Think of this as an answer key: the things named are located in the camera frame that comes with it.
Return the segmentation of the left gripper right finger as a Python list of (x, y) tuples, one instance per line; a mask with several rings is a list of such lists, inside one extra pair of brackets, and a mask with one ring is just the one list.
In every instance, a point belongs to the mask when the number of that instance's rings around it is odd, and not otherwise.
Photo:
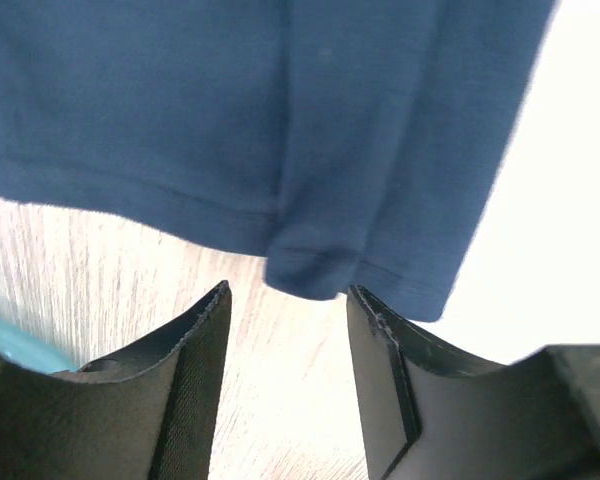
[(502, 365), (361, 287), (348, 292), (347, 323), (370, 478), (600, 479), (600, 345)]

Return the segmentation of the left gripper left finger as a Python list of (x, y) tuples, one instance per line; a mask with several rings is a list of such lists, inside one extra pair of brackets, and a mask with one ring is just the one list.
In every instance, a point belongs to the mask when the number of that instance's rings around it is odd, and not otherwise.
[(0, 355), (0, 479), (204, 479), (231, 322), (217, 284), (193, 307), (81, 369)]

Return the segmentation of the navy blue t shirt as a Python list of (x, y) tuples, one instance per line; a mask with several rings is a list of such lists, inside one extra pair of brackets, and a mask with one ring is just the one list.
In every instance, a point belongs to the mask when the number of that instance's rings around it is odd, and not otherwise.
[(442, 315), (550, 1), (0, 1), (0, 197)]

